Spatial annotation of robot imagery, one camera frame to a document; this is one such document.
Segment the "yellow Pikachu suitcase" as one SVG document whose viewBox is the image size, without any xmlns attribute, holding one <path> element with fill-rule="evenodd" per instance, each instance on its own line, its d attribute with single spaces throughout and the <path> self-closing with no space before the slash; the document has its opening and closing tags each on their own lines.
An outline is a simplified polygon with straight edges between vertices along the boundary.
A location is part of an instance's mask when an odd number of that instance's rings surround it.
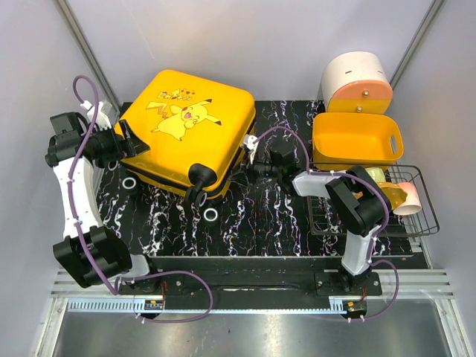
<svg viewBox="0 0 476 357">
<path fill-rule="evenodd" d="M 121 116 L 148 150 L 121 160 L 147 184 L 196 208 L 225 196 L 254 133 L 255 102 L 244 89 L 174 70 L 159 72 Z"/>
</svg>

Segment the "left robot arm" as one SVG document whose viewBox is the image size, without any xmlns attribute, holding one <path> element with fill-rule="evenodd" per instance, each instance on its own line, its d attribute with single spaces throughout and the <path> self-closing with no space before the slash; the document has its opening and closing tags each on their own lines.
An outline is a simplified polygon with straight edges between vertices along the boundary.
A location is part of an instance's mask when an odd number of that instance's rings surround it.
<svg viewBox="0 0 476 357">
<path fill-rule="evenodd" d="M 63 240 L 53 246 L 54 257 L 75 282 L 88 288 L 114 277 L 135 278 L 146 295 L 155 293 L 161 277 L 151 259 L 130 254 L 126 244 L 100 216 L 94 192 L 94 169 L 132 158 L 150 149 L 120 120 L 121 133 L 110 125 L 97 130 L 79 112 L 50 119 L 54 128 L 45 161 L 54 171 L 62 193 L 65 226 Z"/>
</svg>

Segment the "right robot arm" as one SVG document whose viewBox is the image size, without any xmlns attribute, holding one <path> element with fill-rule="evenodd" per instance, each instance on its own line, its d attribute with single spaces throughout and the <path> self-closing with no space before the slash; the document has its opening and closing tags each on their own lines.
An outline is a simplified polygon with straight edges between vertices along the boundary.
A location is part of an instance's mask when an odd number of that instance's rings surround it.
<svg viewBox="0 0 476 357">
<path fill-rule="evenodd" d="M 391 209 L 369 173 L 360 165 L 342 171 L 306 170 L 290 154 L 272 152 L 268 161 L 258 161 L 247 152 L 230 176 L 247 185 L 265 177 L 275 179 L 290 196 L 330 200 L 346 230 L 341 267 L 332 283 L 347 295 L 362 289 L 372 270 L 376 236 L 387 224 Z"/>
</svg>

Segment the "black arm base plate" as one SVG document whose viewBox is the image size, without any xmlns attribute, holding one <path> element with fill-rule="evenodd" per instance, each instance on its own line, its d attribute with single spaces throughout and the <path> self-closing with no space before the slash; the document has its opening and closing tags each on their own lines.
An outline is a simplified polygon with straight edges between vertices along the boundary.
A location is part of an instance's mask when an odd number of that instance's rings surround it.
<svg viewBox="0 0 476 357">
<path fill-rule="evenodd" d="M 366 296 L 380 297 L 378 273 L 362 277 L 344 271 L 340 257 L 160 257 L 152 258 L 156 277 L 121 277 L 123 295 L 155 293 L 169 300 L 215 300 L 233 295 Z"/>
</svg>

